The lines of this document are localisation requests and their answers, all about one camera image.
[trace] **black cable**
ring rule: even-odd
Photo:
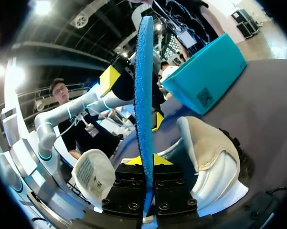
[[[266,193],[270,196],[273,196],[273,193],[274,192],[278,192],[278,191],[281,191],[281,190],[284,190],[284,191],[287,191],[287,187],[278,187],[278,188],[275,188],[271,191],[266,191]]]
[[[40,218],[40,217],[35,217],[35,218],[32,218],[31,219],[31,223],[35,222],[35,221],[38,221],[38,220],[42,220],[42,221],[45,221],[45,222],[48,222],[46,219],[44,218]]]

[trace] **black case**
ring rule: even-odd
[[[238,23],[237,28],[240,30],[240,32],[245,38],[250,38],[259,33],[259,27],[257,26],[257,23],[246,12],[245,9],[237,10],[231,16]]]

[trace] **ceiling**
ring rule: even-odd
[[[17,65],[25,71],[25,82],[17,88],[17,92],[22,94],[20,102],[24,117],[36,114],[34,102],[42,96],[28,92],[48,87],[57,77],[64,78],[67,84],[88,85],[110,65],[117,52],[129,57],[136,47],[132,14],[137,7],[141,7],[140,4],[127,0],[50,2],[51,10],[45,15],[39,15],[36,5],[31,2],[31,10],[2,58],[6,61],[17,57]],[[88,17],[88,23],[76,28],[74,20],[81,14]],[[159,23],[151,9],[141,13],[141,16],[146,15],[153,16],[155,24]],[[155,30],[155,45],[158,44],[158,35],[159,31]]]

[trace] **yellow bracket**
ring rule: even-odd
[[[127,165],[135,165],[135,164],[142,165],[141,156],[134,158],[133,160],[127,162],[126,164]],[[166,159],[158,156],[157,154],[154,154],[154,165],[159,166],[160,164],[173,165],[173,163],[171,163],[170,161],[167,161]]]
[[[100,86],[102,96],[105,96],[111,90],[120,75],[121,74],[111,65],[101,74]]]
[[[164,120],[164,117],[159,112],[157,112],[156,113],[156,127],[152,129],[152,132],[159,129],[163,120]]]

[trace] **white shirt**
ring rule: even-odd
[[[175,72],[178,69],[178,66],[169,66],[162,72],[162,79],[160,82],[162,83],[165,79],[167,79],[173,72]]]

